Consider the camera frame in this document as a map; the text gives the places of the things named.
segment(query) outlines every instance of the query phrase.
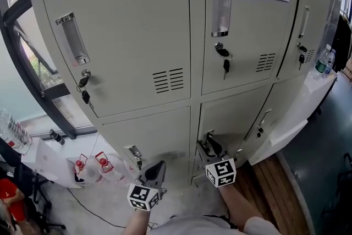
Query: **black cable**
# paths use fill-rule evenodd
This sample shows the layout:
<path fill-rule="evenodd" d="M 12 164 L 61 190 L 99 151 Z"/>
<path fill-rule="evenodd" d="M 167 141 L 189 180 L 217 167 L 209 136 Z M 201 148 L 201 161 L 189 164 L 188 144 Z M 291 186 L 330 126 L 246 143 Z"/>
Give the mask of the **black cable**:
<path fill-rule="evenodd" d="M 91 212 L 89 209 L 87 209 L 84 205 L 81 204 L 81 202 L 75 197 L 75 195 L 71 192 L 70 189 L 68 189 L 68 188 L 66 188 L 66 189 L 68 190 L 68 192 L 71 193 L 71 195 L 75 198 L 75 200 L 78 202 L 78 204 L 80 204 L 87 212 L 91 213 L 92 215 L 95 215 L 96 217 L 100 218 L 102 221 L 105 221 L 106 223 L 109 223 L 110 225 L 112 225 L 114 227 L 126 228 L 124 226 L 112 224 L 112 223 L 108 222 L 107 220 L 103 219 L 102 217 L 100 217 L 99 215 L 96 215 L 94 212 Z"/>

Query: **hand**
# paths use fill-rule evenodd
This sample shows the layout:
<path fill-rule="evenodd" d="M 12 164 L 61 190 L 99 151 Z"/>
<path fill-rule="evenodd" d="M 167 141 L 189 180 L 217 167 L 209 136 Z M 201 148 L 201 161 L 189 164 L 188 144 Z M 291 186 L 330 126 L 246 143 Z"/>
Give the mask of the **hand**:
<path fill-rule="evenodd" d="M 13 199 L 12 198 L 6 198 L 3 200 L 4 204 L 7 205 L 7 207 L 11 207 L 12 203 L 13 203 Z"/>

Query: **metal locker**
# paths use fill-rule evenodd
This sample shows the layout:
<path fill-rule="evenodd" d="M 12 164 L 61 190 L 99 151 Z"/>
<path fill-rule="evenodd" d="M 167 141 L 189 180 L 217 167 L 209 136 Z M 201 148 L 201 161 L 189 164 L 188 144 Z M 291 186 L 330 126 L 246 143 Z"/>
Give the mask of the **metal locker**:
<path fill-rule="evenodd" d="M 206 35 L 202 94 L 253 83 L 271 77 L 284 35 L 292 25 L 296 0 L 231 0 L 228 35 L 212 37 L 215 0 L 206 0 Z M 224 77 L 223 57 L 215 48 L 222 43 L 232 54 Z"/>
<path fill-rule="evenodd" d="M 306 74 L 287 79 L 272 86 L 265 104 L 255 120 L 242 148 L 246 156 L 256 151 L 267 139 L 274 126 L 286 114 L 303 86 Z"/>
<path fill-rule="evenodd" d="M 234 156 L 253 121 L 256 119 L 270 91 L 262 87 L 241 94 L 202 103 L 198 140 L 203 141 L 208 132 Z M 195 173 L 199 169 L 195 164 Z"/>
<path fill-rule="evenodd" d="M 299 0 L 297 5 L 291 39 L 278 72 L 280 79 L 307 73 L 312 67 L 327 22 L 330 0 Z M 299 69 L 301 54 L 304 62 Z"/>
<path fill-rule="evenodd" d="M 190 97 L 189 0 L 44 0 L 97 117 Z"/>
<path fill-rule="evenodd" d="M 134 151 L 141 154 L 143 166 L 163 160 L 165 182 L 188 182 L 190 107 L 146 117 L 106 124 L 109 142 L 116 142 L 137 164 Z"/>

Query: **white tile floor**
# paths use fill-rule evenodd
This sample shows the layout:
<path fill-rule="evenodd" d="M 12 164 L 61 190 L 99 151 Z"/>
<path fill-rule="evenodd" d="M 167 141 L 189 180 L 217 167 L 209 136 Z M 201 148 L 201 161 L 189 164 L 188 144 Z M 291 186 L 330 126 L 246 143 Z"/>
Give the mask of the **white tile floor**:
<path fill-rule="evenodd" d="M 123 229 L 113 227 L 88 213 L 57 184 L 45 184 L 44 189 L 53 204 L 51 220 L 66 225 L 65 234 L 116 235 Z M 103 182 L 83 189 L 72 189 L 74 195 L 90 211 L 115 225 L 125 226 L 134 209 L 127 202 L 128 187 Z M 173 215 L 225 215 L 226 210 L 217 189 L 202 180 L 198 187 L 193 185 L 173 190 L 167 194 L 151 212 L 150 221 L 157 224 L 166 222 Z"/>

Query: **window frame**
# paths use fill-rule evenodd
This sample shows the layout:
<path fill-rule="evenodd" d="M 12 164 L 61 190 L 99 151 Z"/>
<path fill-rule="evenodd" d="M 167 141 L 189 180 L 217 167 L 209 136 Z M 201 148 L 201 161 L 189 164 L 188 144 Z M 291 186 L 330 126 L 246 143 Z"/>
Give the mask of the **window frame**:
<path fill-rule="evenodd" d="M 76 139 L 78 135 L 96 133 L 97 130 L 93 125 L 75 128 L 52 101 L 53 99 L 70 95 L 70 92 L 64 83 L 42 89 L 40 78 L 32 67 L 20 42 L 21 38 L 25 42 L 26 39 L 23 38 L 20 33 L 17 34 L 18 32 L 14 30 L 15 27 L 17 29 L 20 28 L 17 19 L 30 8 L 32 8 L 31 0 L 17 0 L 10 7 L 8 0 L 0 0 L 0 32 L 16 70 L 37 103 L 43 108 L 49 118 L 61 129 L 61 131 L 58 132 L 60 135 L 69 137 L 70 139 Z M 38 58 L 39 63 L 46 67 L 51 74 L 58 73 L 57 71 L 54 72 L 49 67 L 40 54 L 38 54 L 34 48 L 31 48 L 30 44 L 27 43 L 27 45 Z M 49 133 L 35 134 L 32 136 L 40 137 L 44 140 L 51 139 Z"/>

